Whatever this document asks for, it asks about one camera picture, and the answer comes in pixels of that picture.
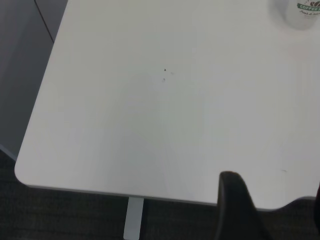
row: white table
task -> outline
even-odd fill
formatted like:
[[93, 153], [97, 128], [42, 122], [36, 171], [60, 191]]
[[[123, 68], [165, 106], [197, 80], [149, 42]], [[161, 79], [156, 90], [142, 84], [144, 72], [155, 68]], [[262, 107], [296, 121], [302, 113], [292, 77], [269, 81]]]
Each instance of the white table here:
[[270, 0], [69, 0], [15, 166], [31, 187], [257, 208], [315, 196], [320, 28]]

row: table leg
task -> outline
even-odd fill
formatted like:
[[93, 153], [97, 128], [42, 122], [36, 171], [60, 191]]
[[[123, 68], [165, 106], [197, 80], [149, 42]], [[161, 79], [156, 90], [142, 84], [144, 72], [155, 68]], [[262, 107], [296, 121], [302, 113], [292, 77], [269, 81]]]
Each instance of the table leg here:
[[143, 208], [143, 198], [129, 197], [123, 233], [125, 240], [139, 240]]

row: dark carpet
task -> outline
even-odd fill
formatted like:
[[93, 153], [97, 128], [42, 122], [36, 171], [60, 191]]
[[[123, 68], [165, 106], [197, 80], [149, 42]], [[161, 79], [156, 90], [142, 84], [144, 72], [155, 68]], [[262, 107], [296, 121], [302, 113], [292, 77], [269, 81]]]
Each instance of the dark carpet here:
[[[0, 240], [123, 239], [128, 198], [29, 188], [14, 166], [0, 152]], [[275, 240], [319, 240], [313, 205], [301, 199], [260, 214]], [[146, 200], [143, 211], [140, 239], [213, 239], [214, 206]]]

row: gray wall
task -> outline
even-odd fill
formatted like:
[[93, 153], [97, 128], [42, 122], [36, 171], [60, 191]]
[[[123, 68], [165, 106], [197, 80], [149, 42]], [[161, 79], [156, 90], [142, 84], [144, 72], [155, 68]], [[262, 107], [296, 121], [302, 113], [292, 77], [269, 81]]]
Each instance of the gray wall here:
[[35, 0], [53, 40], [56, 39], [68, 0]]
[[[54, 35], [59, 26], [52, 28]], [[34, 0], [0, 0], [0, 150], [13, 159], [18, 156], [52, 47]]]

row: white surface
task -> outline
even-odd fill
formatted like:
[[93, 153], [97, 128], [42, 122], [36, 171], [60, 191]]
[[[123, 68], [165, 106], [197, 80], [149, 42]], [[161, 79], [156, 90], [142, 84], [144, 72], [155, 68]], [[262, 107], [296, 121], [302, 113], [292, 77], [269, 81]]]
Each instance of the white surface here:
[[276, 16], [268, 0], [69, 0], [17, 178], [214, 204], [228, 170], [258, 208], [315, 196], [319, 23]]
[[123, 239], [139, 240], [144, 199], [129, 197], [126, 210]]

